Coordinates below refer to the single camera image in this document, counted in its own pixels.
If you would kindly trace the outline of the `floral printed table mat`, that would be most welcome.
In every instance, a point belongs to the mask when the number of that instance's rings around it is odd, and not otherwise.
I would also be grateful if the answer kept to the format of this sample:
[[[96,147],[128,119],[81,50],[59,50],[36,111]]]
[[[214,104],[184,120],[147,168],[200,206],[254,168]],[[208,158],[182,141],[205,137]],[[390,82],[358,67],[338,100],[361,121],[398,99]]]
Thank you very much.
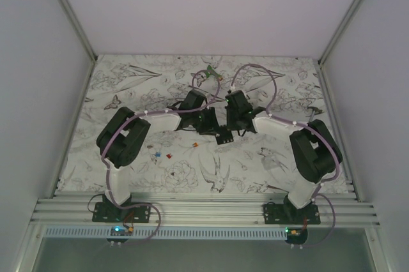
[[[223,76],[219,81],[204,72],[208,65]],[[327,108],[310,58],[246,56],[101,55],[89,83],[60,192],[102,192],[105,165],[96,138],[121,107],[134,112],[162,110],[183,100],[195,84],[206,96],[217,95],[215,110],[226,122],[224,96],[230,84],[253,104],[265,91],[272,112],[279,117],[307,121],[317,107],[318,119],[328,122]],[[266,171],[261,159],[273,156],[281,168]],[[211,136],[193,129],[150,135],[130,165],[130,186],[137,192],[157,193],[265,193],[290,190],[296,165],[288,141],[248,133],[218,145]]]

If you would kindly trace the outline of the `black fuse box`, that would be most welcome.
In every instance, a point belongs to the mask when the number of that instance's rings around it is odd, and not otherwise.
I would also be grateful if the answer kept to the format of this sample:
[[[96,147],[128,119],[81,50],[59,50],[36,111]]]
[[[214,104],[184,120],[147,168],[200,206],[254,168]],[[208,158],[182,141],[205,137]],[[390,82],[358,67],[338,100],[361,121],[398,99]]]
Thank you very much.
[[[228,130],[226,126],[221,126],[216,132],[215,139],[218,145],[229,144],[234,141],[231,130]]]

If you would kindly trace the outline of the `metal pipe elbow fitting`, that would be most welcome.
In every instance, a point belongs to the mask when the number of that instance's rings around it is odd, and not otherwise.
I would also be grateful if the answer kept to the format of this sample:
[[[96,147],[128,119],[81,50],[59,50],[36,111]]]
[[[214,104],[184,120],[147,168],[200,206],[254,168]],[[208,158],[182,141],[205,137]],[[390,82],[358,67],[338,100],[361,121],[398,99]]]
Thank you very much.
[[[255,106],[266,107],[270,102],[270,97],[265,91],[257,91],[252,101]]]

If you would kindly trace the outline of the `clear plastic fuse box cover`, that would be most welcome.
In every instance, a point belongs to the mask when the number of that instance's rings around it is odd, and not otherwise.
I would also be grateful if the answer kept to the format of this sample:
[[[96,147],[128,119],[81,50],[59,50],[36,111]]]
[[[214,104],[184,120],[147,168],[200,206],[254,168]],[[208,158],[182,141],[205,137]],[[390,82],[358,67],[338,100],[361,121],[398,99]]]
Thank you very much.
[[[261,159],[261,163],[263,165],[263,168],[266,171],[271,171],[276,168],[280,169],[280,162],[278,162],[273,156],[265,156]]]

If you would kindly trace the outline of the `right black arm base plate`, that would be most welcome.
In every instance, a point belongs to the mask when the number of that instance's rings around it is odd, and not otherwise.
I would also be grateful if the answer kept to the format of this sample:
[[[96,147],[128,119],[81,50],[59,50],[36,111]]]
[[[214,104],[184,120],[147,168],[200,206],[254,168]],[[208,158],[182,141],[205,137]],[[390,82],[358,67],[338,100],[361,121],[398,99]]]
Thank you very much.
[[[275,204],[268,202],[263,205],[263,218],[268,225],[319,225],[320,213],[317,205],[308,204],[297,209],[292,204]]]

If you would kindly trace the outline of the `left controller board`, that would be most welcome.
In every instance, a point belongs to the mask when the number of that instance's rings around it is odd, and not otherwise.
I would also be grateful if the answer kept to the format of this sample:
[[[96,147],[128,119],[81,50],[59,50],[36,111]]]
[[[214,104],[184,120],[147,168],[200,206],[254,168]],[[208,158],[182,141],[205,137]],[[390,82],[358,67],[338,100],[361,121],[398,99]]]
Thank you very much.
[[[114,226],[110,229],[107,241],[110,246],[121,246],[133,236],[133,228]]]

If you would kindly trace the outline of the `controller board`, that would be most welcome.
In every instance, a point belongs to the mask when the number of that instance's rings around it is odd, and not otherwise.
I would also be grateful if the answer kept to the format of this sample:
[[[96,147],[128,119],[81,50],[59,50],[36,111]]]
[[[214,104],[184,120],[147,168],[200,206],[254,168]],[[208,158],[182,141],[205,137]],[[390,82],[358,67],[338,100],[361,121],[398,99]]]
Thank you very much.
[[[133,236],[133,228],[114,226],[110,229],[107,241],[110,246],[121,246]]]
[[[285,242],[290,245],[291,248],[299,247],[303,249],[305,242],[308,238],[307,228],[286,228],[286,240]]]

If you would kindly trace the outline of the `right controller board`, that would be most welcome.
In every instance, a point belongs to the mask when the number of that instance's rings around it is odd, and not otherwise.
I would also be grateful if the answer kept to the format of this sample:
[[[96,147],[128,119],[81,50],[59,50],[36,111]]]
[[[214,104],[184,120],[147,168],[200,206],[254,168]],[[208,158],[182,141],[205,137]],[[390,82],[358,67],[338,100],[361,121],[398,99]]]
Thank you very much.
[[[286,240],[285,242],[290,245],[291,248],[299,247],[303,249],[305,242],[308,238],[307,228],[286,228]]]

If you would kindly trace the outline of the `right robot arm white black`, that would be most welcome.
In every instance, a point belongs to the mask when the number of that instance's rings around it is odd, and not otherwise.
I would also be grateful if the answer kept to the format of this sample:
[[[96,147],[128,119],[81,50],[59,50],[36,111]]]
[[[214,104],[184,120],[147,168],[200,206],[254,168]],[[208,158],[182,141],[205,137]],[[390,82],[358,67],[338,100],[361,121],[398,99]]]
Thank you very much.
[[[283,215],[287,222],[299,223],[322,185],[337,179],[340,173],[343,156],[326,124],[319,119],[308,123],[291,121],[263,107],[254,108],[241,90],[229,91],[226,102],[229,130],[276,136],[291,145],[298,174],[288,193],[291,203],[284,206]]]

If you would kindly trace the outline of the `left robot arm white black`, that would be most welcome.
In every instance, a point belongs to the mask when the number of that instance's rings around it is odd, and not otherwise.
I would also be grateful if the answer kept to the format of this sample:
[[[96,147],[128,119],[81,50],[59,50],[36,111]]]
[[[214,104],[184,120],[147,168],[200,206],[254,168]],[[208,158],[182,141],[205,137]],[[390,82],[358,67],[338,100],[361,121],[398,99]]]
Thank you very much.
[[[188,127],[201,135],[220,134],[215,108],[204,94],[193,89],[184,100],[164,110],[136,114],[128,107],[119,108],[97,137],[102,162],[107,166],[105,196],[111,202],[107,214],[116,222],[130,214],[131,194],[127,167],[137,158],[145,138],[160,132],[175,132]]]

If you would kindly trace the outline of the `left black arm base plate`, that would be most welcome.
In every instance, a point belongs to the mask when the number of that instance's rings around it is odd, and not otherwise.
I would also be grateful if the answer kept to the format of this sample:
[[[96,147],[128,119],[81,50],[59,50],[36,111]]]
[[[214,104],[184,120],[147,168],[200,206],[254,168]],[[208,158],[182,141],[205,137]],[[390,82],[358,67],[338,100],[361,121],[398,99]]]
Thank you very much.
[[[92,222],[95,223],[148,223],[150,219],[151,208],[144,203],[132,202],[130,196],[120,209],[115,206],[106,195],[102,195],[102,200],[95,204],[93,210]]]

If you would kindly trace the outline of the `small hammer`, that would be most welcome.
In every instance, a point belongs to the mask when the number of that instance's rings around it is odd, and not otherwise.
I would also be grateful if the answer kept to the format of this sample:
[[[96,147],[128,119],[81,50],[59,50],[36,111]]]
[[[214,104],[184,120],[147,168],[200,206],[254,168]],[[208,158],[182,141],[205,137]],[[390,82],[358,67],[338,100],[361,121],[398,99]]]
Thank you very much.
[[[311,111],[309,121],[312,121],[315,116],[321,114],[323,111],[317,107],[308,107],[308,110]]]

